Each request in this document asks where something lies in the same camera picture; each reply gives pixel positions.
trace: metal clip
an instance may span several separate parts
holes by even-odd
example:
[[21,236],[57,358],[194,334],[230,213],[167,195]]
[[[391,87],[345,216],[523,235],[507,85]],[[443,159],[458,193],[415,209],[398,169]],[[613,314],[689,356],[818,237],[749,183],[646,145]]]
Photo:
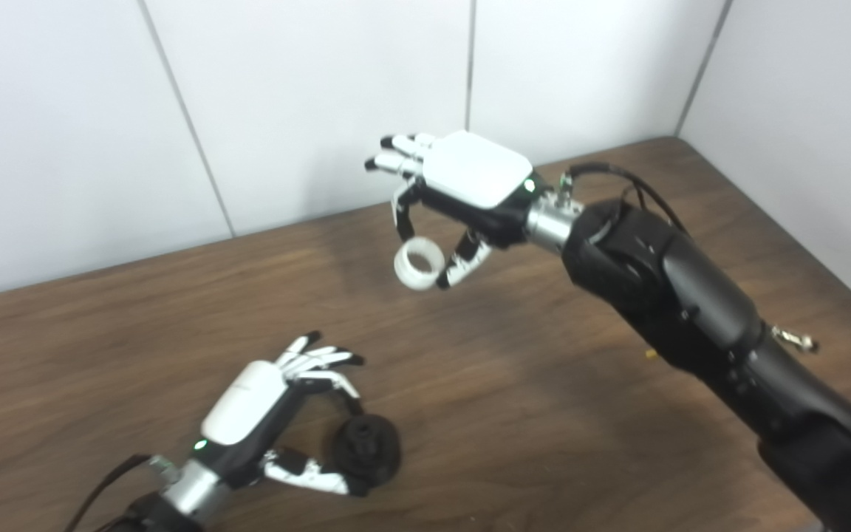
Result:
[[570,205],[570,200],[573,198],[573,178],[570,173],[564,172],[560,176],[560,185],[557,188],[557,201],[554,206],[557,208],[565,208]]
[[796,347],[797,351],[800,351],[800,353],[817,353],[820,350],[820,343],[818,341],[814,341],[813,336],[808,336],[806,334],[794,334],[789,330],[783,330],[777,326],[772,326],[770,328],[770,334],[773,334],[773,337],[777,340],[786,341],[786,343],[792,344]]
[[153,454],[146,463],[149,468],[153,469],[156,474],[160,475],[166,485],[174,484],[182,477],[182,472],[166,457],[161,457],[159,454]]

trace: robot forearm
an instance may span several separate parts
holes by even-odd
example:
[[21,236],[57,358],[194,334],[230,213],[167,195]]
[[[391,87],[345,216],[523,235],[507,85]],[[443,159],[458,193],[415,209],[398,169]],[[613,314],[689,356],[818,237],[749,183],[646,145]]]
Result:
[[571,279],[705,383],[756,432],[761,457],[787,487],[828,528],[851,532],[851,403],[780,347],[749,297],[688,236],[627,206],[606,231],[597,221],[610,208],[618,205],[594,205],[574,222],[561,253]]

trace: panel seam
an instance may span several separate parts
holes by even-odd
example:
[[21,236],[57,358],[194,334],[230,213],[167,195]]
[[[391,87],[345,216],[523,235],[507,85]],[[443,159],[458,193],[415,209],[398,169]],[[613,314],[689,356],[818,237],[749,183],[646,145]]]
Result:
[[465,130],[472,127],[472,81],[475,78],[475,14],[479,0],[471,0],[468,19],[468,68],[465,73]]
[[711,35],[711,41],[708,43],[708,48],[705,51],[705,57],[702,58],[702,64],[698,67],[698,73],[695,75],[695,81],[691,84],[691,90],[688,91],[688,98],[685,100],[685,106],[682,107],[682,114],[678,117],[678,124],[675,126],[675,136],[682,136],[682,127],[688,119],[688,111],[691,105],[695,102],[695,95],[698,94],[698,87],[702,84],[702,78],[705,77],[705,71],[708,68],[708,63],[711,61],[711,54],[715,51],[715,44],[718,43],[718,38],[724,27],[724,21],[727,20],[727,13],[731,10],[731,4],[734,0],[724,0],[722,12],[718,17],[718,24],[715,24],[715,31]]
[[205,175],[209,178],[209,185],[212,186],[212,192],[216,195],[216,201],[219,203],[219,209],[222,209],[222,216],[225,219],[225,224],[229,228],[229,234],[232,238],[236,238],[236,229],[232,225],[232,218],[229,217],[229,210],[225,206],[225,201],[222,198],[222,192],[219,191],[219,184],[216,182],[216,176],[213,175],[212,166],[209,165],[209,158],[205,156],[205,151],[202,149],[202,141],[199,140],[199,132],[196,131],[196,125],[193,124],[192,117],[189,115],[189,108],[186,106],[185,100],[182,97],[179,84],[176,82],[176,75],[173,73],[172,65],[169,63],[169,58],[166,57],[166,51],[163,49],[163,41],[160,39],[160,34],[156,31],[156,24],[153,24],[153,18],[149,14],[149,7],[146,6],[146,0],[136,0],[140,7],[140,13],[143,14],[146,29],[149,31],[153,39],[153,45],[156,47],[156,54],[160,57],[163,64],[163,70],[166,71],[166,77],[169,79],[169,86],[176,95],[176,101],[179,102],[182,118],[185,119],[186,127],[189,128],[189,135],[192,136],[193,144],[196,146],[196,153],[202,161],[202,166],[205,168]]

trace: silver metal cylinder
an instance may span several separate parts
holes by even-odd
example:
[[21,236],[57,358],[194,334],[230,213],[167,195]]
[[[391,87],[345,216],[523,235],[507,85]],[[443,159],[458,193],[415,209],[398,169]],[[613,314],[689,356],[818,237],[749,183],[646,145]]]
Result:
[[560,202],[553,192],[540,196],[531,203],[530,211],[527,212],[527,221],[524,223],[527,240],[560,255],[564,252],[567,238],[570,238],[573,223],[581,212],[584,212],[584,206],[573,199]]
[[182,467],[179,480],[164,488],[161,495],[182,515],[204,523],[216,513],[230,492],[232,489],[212,469],[189,460]]

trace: black fingertip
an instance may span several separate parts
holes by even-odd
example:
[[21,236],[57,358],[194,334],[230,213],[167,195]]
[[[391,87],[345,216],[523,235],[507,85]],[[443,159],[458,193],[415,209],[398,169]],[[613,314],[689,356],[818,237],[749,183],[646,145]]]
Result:
[[304,469],[307,469],[308,460],[310,460],[310,457],[303,452],[286,447],[281,448],[278,457],[274,459],[274,463],[294,476],[301,476],[304,474]]
[[413,236],[416,236],[415,229],[412,228],[412,222],[409,221],[408,211],[406,211],[405,216],[398,216],[396,221],[396,232],[399,233],[399,238],[402,239],[403,242],[411,239]]
[[307,337],[307,346],[310,346],[310,344],[313,344],[315,341],[324,337],[320,330],[312,330],[309,333],[304,334],[304,336]]
[[350,475],[344,475],[344,481],[347,482],[347,492],[352,497],[366,497],[369,495],[369,484],[367,482]]
[[363,405],[360,404],[359,400],[355,400],[350,396],[344,396],[344,401],[347,403],[347,410],[350,411],[351,415],[363,415],[365,411],[363,410]]

